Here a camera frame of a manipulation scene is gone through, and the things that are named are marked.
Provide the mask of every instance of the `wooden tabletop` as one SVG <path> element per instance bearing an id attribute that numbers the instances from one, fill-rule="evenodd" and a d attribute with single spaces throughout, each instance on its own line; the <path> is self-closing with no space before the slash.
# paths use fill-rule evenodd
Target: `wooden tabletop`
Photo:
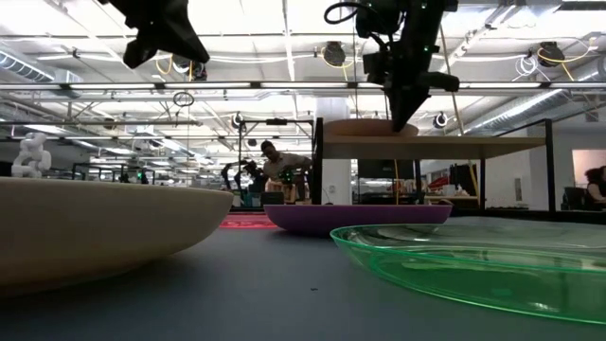
<path id="1" fill-rule="evenodd" d="M 324 135 L 324 158 L 477 160 L 541 147 L 544 143 L 544 137 Z"/>

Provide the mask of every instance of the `wooden bowl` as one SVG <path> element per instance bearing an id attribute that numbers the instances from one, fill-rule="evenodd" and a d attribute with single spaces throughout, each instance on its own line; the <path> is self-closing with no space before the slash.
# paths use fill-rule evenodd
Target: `wooden bowl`
<path id="1" fill-rule="evenodd" d="M 341 119 L 324 124 L 324 134 L 340 136 L 417 136 L 419 128 L 406 124 L 398 133 L 391 131 L 388 119 Z"/>
<path id="2" fill-rule="evenodd" d="M 191 247 L 219 226 L 232 196 L 0 178 L 0 296 L 109 277 Z"/>

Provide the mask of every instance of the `person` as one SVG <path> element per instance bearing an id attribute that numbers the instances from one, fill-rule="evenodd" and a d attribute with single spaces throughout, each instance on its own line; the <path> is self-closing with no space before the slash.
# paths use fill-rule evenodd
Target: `person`
<path id="1" fill-rule="evenodd" d="M 606 208 L 606 166 L 590 169 L 585 172 L 587 177 L 587 194 L 585 206 L 589 210 Z"/>
<path id="2" fill-rule="evenodd" d="M 279 175 L 283 171 L 301 171 L 301 174 L 294 178 L 294 184 L 296 185 L 299 199 L 305 200 L 305 180 L 303 174 L 308 172 L 312 167 L 310 158 L 293 153 L 278 152 L 270 141 L 261 143 L 261 151 L 267 157 L 267 161 L 263 165 L 263 173 L 272 179 L 272 181 L 279 182 Z"/>

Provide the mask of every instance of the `table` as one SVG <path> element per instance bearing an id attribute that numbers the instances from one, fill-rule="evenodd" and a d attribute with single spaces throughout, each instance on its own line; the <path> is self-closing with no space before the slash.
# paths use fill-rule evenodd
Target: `table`
<path id="1" fill-rule="evenodd" d="M 500 224 L 455 218 L 448 224 Z M 547 224 L 507 221 L 507 224 Z M 600 340 L 606 326 L 500 312 L 409 291 L 330 240 L 220 229 L 117 278 L 0 302 L 0 340 Z"/>

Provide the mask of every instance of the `humanoid robot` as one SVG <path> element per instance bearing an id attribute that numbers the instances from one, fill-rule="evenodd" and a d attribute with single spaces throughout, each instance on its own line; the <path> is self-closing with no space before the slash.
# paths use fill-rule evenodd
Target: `humanoid robot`
<path id="1" fill-rule="evenodd" d="M 12 163 L 12 176 L 41 178 L 43 171 L 50 170 L 51 156 L 44 150 L 43 144 L 46 142 L 46 135 L 42 133 L 29 133 L 26 139 L 20 143 L 21 151 Z M 22 165 L 28 159 L 27 166 Z"/>

